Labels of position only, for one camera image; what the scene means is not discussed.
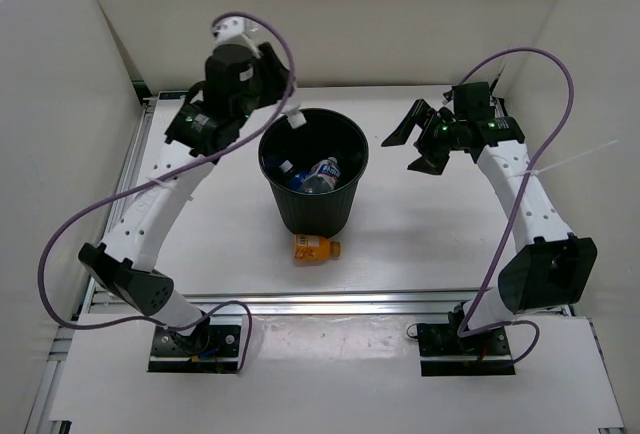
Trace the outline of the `clear water bottle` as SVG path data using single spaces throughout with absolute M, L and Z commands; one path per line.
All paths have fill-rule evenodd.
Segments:
M 301 111 L 301 106 L 297 103 L 287 103 L 282 114 L 292 129 L 299 129 L 306 124 L 306 118 Z

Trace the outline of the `clear bottle blue label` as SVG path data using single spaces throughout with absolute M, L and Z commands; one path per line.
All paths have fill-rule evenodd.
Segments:
M 282 174 L 282 184 L 293 191 L 298 191 L 309 175 L 308 171 L 296 168 L 289 160 L 284 160 L 279 165 L 279 170 Z

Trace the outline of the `orange juice bottle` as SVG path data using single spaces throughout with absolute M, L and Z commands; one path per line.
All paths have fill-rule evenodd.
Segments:
M 293 262 L 296 265 L 320 264 L 336 260 L 341 254 L 342 246 L 338 241 L 316 235 L 296 234 L 294 236 Z

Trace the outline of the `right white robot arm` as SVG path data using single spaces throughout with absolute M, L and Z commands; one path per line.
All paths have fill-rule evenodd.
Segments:
M 455 86 L 445 99 L 453 105 L 416 100 L 382 144 L 403 145 L 419 128 L 414 144 L 419 157 L 408 168 L 429 175 L 443 173 L 451 152 L 469 154 L 508 218 L 515 257 L 498 274 L 496 286 L 461 305 L 449 329 L 452 347 L 470 354 L 484 343 L 485 330 L 528 311 L 578 302 L 597 248 L 591 238 L 575 234 L 533 176 L 525 136 L 514 118 L 497 114 L 488 83 Z

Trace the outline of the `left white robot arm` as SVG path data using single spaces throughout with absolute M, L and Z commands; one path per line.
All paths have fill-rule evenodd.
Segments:
M 170 327 L 170 339 L 189 355 L 210 340 L 209 320 L 171 278 L 156 270 L 161 247 L 197 186 L 213 170 L 211 155 L 234 143 L 249 116 L 285 94 L 289 72 L 271 44 L 214 48 L 204 80 L 193 85 L 170 122 L 151 186 L 137 193 L 118 224 L 80 262 L 101 287 L 139 314 Z

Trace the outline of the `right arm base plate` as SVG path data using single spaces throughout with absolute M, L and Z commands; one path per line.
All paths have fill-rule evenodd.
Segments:
M 406 329 L 418 343 L 422 377 L 485 377 L 515 374 L 504 328 L 460 338 L 448 324 L 414 323 Z

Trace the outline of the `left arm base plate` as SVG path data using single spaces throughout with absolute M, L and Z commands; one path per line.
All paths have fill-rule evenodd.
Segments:
M 211 319 L 204 343 L 186 348 L 177 337 L 156 327 L 151 341 L 147 371 L 163 374 L 236 374 L 240 361 L 242 320 Z

